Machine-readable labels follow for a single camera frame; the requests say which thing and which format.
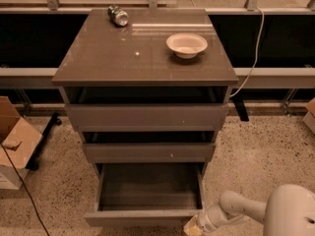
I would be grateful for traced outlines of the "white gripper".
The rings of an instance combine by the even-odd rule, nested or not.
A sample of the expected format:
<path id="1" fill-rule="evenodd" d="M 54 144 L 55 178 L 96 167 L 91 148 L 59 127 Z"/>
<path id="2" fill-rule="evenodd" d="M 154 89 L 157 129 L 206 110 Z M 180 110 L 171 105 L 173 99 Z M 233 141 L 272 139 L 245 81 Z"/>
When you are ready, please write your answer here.
<path id="1" fill-rule="evenodd" d="M 194 215 L 183 227 L 187 236 L 210 236 L 217 229 L 206 212 Z"/>

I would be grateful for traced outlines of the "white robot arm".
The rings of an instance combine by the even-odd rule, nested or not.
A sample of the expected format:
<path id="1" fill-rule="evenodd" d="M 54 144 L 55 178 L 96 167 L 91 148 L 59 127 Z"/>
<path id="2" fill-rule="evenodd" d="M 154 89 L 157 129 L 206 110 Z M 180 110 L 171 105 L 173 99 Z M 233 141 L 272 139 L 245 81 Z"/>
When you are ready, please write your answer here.
<path id="1" fill-rule="evenodd" d="M 221 226 L 249 218 L 263 225 L 263 236 L 315 236 L 315 194 L 301 186 L 284 184 L 262 203 L 225 191 L 216 204 L 194 215 L 184 232 L 187 236 L 210 236 Z"/>

